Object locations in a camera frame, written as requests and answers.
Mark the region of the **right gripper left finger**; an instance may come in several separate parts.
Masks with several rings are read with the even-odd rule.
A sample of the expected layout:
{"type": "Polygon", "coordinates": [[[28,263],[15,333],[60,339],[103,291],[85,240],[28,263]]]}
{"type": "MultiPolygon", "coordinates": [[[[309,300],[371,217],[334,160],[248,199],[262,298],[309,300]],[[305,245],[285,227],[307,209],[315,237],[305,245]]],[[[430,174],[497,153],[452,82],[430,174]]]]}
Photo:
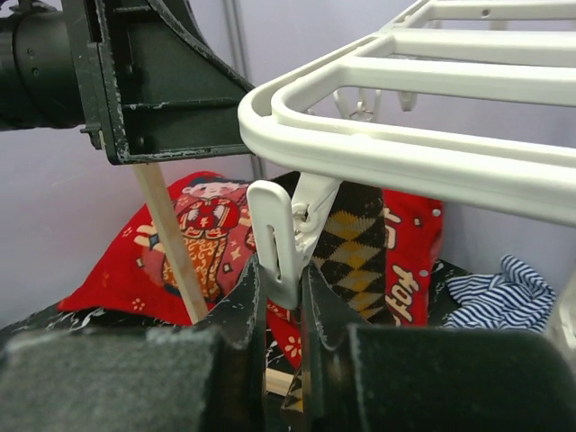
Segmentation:
{"type": "Polygon", "coordinates": [[[194,334],[207,353],[191,378],[192,430],[264,431],[266,288],[255,256],[194,334]]]}

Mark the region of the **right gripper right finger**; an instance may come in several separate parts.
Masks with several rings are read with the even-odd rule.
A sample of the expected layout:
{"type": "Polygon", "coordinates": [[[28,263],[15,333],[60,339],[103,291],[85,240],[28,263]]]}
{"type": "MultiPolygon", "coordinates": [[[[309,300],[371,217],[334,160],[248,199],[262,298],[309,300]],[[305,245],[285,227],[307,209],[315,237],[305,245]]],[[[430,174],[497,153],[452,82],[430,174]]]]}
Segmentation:
{"type": "Polygon", "coordinates": [[[302,391],[307,431],[369,431],[367,321],[332,290],[318,266],[301,278],[302,391]]]}

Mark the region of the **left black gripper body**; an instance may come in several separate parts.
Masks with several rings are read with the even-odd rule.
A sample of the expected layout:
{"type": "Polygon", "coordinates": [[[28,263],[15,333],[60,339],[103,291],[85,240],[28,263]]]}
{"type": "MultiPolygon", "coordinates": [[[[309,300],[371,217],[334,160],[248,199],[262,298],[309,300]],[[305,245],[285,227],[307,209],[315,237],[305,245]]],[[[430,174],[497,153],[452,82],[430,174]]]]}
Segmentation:
{"type": "Polygon", "coordinates": [[[62,4],[85,133],[114,165],[248,153],[252,85],[208,46],[187,1],[62,4]]]}

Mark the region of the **wooden drying rack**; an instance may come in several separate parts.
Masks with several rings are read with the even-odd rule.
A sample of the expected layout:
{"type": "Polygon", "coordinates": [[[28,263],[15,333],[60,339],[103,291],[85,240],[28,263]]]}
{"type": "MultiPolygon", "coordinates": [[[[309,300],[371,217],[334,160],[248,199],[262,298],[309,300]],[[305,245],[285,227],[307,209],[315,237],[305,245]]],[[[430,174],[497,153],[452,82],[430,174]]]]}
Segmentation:
{"type": "Polygon", "coordinates": [[[266,368],[266,292],[257,257],[251,256],[241,273],[240,280],[247,282],[248,287],[237,287],[218,307],[208,311],[159,165],[139,164],[132,170],[193,327],[220,326],[221,334],[232,347],[248,352],[245,367],[247,375],[256,381],[256,393],[270,390],[285,395],[292,377],[266,368]]]}

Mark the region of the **brown argyle sock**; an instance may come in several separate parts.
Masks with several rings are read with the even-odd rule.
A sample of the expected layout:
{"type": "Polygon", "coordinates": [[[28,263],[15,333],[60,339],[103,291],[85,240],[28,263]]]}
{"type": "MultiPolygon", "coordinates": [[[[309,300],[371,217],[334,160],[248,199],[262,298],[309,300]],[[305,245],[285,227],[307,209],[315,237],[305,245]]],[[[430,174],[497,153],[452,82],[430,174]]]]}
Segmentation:
{"type": "MultiPolygon", "coordinates": [[[[344,182],[339,187],[310,263],[332,290],[370,324],[389,324],[384,304],[386,235],[384,196],[378,187],[344,182]]],[[[296,312],[301,333],[301,307],[296,312]]],[[[283,410],[303,415],[302,360],[283,410]]]]}

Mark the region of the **white plastic clip hanger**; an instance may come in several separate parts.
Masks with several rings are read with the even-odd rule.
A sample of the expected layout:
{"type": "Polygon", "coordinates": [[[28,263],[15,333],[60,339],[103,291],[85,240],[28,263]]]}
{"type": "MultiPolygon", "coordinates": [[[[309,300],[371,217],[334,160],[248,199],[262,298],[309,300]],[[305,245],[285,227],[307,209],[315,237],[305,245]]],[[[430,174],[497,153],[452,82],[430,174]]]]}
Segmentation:
{"type": "Polygon", "coordinates": [[[571,226],[575,4],[419,1],[238,120],[279,166],[571,226]]]}

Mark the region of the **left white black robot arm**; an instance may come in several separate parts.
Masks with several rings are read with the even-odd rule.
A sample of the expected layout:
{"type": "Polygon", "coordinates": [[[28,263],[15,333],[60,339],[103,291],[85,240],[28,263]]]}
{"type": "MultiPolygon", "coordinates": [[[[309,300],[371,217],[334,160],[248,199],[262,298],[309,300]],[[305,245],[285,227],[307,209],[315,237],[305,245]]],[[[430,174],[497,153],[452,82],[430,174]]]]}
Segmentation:
{"type": "Polygon", "coordinates": [[[242,155],[250,83],[186,1],[20,1],[1,21],[1,128],[80,128],[114,165],[242,155]]]}

